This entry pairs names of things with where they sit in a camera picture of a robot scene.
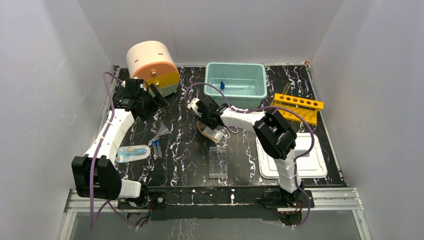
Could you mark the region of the small clear plastic bag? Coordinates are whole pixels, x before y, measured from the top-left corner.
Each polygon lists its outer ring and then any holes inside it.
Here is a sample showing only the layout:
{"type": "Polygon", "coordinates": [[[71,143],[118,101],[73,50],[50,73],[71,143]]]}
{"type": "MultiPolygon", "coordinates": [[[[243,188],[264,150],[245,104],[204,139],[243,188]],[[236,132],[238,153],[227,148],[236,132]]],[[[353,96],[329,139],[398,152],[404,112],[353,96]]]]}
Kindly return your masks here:
{"type": "Polygon", "coordinates": [[[224,137],[224,133],[222,131],[217,129],[210,129],[208,127],[203,130],[202,135],[209,138],[215,143],[219,143],[224,137]]]}

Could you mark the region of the wooden test tube clamp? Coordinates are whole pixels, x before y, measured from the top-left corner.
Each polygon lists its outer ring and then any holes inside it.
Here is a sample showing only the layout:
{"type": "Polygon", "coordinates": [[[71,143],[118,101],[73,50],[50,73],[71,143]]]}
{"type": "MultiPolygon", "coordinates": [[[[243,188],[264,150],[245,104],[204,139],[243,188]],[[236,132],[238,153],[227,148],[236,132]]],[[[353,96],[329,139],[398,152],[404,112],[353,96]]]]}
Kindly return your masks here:
{"type": "Polygon", "coordinates": [[[197,125],[197,129],[198,129],[198,131],[201,133],[201,134],[203,134],[204,133],[204,130],[206,129],[206,125],[205,124],[203,124],[202,122],[200,122],[200,121],[197,121],[196,122],[196,125],[197,125]]]}

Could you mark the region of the glass test tube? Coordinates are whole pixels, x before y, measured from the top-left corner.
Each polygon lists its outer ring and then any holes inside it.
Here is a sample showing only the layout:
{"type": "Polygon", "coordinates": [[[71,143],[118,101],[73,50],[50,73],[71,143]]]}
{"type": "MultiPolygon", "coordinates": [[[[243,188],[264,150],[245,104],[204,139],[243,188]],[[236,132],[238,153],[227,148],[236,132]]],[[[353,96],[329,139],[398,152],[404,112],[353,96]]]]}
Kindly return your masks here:
{"type": "Polygon", "coordinates": [[[282,91],[281,94],[282,95],[287,95],[290,89],[291,89],[291,83],[288,82],[288,83],[285,84],[285,86],[284,86],[283,91],[282,91]]]}

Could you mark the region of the yellow test tube rack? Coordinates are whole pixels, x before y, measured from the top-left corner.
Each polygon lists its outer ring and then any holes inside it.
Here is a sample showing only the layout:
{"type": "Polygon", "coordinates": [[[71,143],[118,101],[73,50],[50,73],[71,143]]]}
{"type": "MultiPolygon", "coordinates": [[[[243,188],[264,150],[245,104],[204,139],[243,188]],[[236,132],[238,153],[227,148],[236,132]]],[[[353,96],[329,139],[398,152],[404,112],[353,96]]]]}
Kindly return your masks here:
{"type": "Polygon", "coordinates": [[[322,101],[275,93],[271,106],[282,107],[300,115],[308,124],[317,125],[318,112],[325,105],[322,101]]]}

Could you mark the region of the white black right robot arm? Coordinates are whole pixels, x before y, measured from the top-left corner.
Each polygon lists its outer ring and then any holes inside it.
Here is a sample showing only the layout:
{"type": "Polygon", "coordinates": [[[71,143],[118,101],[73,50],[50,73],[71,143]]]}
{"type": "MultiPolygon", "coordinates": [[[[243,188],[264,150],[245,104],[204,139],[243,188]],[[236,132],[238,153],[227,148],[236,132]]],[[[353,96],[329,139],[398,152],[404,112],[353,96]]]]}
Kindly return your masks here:
{"type": "Polygon", "coordinates": [[[208,128],[234,127],[250,131],[256,135],[262,149],[273,158],[282,190],[282,202],[295,207],[302,199],[299,186],[301,178],[295,166],[295,147],[297,133],[277,109],[248,111],[229,106],[218,105],[212,98],[200,100],[193,98],[187,105],[198,120],[208,128]]]}

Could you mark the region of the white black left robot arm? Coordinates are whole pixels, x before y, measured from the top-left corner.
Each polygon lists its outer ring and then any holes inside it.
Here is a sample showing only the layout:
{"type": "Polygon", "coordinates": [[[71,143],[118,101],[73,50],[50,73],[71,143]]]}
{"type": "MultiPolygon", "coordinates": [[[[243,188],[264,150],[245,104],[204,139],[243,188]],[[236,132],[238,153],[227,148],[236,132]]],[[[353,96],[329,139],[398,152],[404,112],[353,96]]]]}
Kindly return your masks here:
{"type": "Polygon", "coordinates": [[[137,208],[147,206],[150,198],[142,190],[142,183],[121,178],[115,161],[136,118],[148,118],[167,104],[159,83],[129,78],[122,84],[122,90],[112,95],[112,105],[100,134],[83,156],[72,160],[72,173],[80,197],[129,199],[137,208]]]}

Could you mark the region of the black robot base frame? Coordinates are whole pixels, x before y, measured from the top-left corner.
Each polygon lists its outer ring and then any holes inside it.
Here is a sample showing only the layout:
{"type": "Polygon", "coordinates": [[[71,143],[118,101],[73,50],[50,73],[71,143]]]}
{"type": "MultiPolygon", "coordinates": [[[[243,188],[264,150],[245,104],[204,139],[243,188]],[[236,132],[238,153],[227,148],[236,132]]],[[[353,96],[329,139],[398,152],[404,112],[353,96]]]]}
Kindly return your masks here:
{"type": "Polygon", "coordinates": [[[145,186],[138,198],[119,200],[129,212],[150,210],[153,221],[173,219],[288,218],[298,223],[315,207],[310,190],[288,193],[279,186],[145,186]]]}

